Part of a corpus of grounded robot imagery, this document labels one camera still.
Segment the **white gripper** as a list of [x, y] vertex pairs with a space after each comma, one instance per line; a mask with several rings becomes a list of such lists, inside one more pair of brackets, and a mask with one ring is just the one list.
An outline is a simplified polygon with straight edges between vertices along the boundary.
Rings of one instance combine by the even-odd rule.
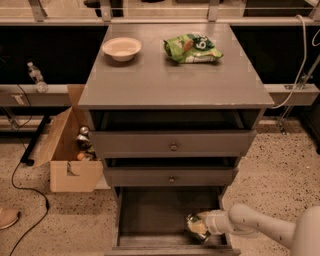
[[228, 213], [224, 210], [204, 211], [197, 216], [200, 219], [205, 218], [205, 225], [202, 221], [189, 222], [188, 227], [193, 233], [206, 234], [208, 230], [212, 235], [221, 235], [232, 230]]

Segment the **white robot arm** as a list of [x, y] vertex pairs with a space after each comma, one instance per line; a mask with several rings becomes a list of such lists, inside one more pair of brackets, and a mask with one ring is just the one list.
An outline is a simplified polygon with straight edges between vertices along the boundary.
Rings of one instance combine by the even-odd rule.
[[187, 217], [189, 230], [206, 241], [211, 235], [256, 237], [262, 233], [290, 250], [290, 256], [320, 256], [320, 207], [306, 209], [296, 223], [259, 213], [245, 204]]

